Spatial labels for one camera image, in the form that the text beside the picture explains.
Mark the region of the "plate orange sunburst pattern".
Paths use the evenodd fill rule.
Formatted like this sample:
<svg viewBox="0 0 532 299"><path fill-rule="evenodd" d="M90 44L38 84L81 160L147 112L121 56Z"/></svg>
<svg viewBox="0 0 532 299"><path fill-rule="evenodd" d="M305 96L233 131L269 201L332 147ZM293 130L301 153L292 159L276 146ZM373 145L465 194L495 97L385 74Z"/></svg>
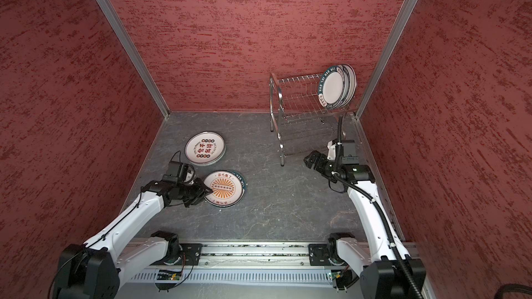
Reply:
<svg viewBox="0 0 532 299"><path fill-rule="evenodd" d="M231 170L212 172L205 177L204 183L213 190L211 195L204 198L211 205L228 208L238 203L242 185Z"/></svg>

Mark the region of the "patterned plate green rim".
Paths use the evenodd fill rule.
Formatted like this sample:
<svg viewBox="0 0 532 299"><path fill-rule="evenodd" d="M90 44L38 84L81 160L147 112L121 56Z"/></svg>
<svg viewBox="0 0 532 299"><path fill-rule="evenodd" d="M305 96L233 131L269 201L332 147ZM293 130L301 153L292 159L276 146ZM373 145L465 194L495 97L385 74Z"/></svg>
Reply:
<svg viewBox="0 0 532 299"><path fill-rule="evenodd" d="M245 177L243 177L243 175L240 172L238 172L236 170L231 170L231 173L233 173L238 178L239 182L242 185L242 193L241 193L241 195L239 196L239 198L237 200L237 202L239 203L241 201L241 199L245 196L245 193L247 191L247 187L248 187L247 181L246 181Z"/></svg>

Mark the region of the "chrome wire dish rack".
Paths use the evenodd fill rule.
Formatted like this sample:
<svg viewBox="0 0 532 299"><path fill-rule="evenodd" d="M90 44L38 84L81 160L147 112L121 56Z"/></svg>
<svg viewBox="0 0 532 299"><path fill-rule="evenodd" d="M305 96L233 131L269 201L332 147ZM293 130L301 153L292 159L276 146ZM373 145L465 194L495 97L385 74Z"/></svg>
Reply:
<svg viewBox="0 0 532 299"><path fill-rule="evenodd" d="M277 136L282 167L288 156L325 150L335 138L335 119L350 110L349 105L336 109L321 105L320 78L320 73L289 78L270 74L270 131Z"/></svg>

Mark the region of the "patterned plate dark rim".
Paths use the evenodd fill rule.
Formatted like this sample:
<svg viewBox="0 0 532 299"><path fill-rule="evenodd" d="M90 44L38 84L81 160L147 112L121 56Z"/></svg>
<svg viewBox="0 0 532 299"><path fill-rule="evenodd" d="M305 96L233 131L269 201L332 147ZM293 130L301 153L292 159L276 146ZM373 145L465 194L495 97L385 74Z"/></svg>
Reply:
<svg viewBox="0 0 532 299"><path fill-rule="evenodd" d="M322 107L335 108L343 98L346 88L346 73L341 65L329 67L321 76L317 95Z"/></svg>

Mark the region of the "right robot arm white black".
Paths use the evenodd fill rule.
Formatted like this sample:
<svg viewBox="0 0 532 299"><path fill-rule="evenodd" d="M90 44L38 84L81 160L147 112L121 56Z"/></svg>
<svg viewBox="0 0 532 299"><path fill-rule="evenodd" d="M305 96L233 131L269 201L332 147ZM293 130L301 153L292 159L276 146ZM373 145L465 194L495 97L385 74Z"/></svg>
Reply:
<svg viewBox="0 0 532 299"><path fill-rule="evenodd" d="M318 151L312 151L304 163L328 181L341 183L359 214L369 250L364 251L355 238L335 234L330 240L330 257L349 265L363 297L422 298L425 266L412 257L393 229L371 169L360 164L341 165Z"/></svg>

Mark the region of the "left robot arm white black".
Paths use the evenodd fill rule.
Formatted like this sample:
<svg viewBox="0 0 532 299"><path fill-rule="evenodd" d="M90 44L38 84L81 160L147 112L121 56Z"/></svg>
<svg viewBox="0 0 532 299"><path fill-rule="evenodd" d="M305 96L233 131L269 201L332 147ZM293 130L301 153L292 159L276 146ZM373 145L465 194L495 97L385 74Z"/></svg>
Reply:
<svg viewBox="0 0 532 299"><path fill-rule="evenodd" d="M63 250L48 298L114 298L126 282L154 262L176 264L183 270L187 256L174 233L157 231L130 253L123 250L163 209L197 205L212 192L201 179L191 184L151 181L103 230L83 244Z"/></svg>

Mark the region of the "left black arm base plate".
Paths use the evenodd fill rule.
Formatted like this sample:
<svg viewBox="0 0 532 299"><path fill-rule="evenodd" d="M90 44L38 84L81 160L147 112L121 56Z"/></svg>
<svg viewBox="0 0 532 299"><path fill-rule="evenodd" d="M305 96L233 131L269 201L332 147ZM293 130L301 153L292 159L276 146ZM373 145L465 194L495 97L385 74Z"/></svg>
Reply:
<svg viewBox="0 0 532 299"><path fill-rule="evenodd" d="M197 266L203 245L199 243L171 244L165 256L156 261L156 265L165 266Z"/></svg>

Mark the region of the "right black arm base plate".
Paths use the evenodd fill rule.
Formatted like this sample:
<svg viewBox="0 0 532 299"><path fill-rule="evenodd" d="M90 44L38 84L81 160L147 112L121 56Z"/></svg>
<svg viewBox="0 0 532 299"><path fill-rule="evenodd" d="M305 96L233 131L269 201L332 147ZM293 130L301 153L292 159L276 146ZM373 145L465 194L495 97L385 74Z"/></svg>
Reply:
<svg viewBox="0 0 532 299"><path fill-rule="evenodd" d="M355 242L340 240L331 249L327 244L309 244L308 255L313 267L345 267L368 264L368 253Z"/></svg>

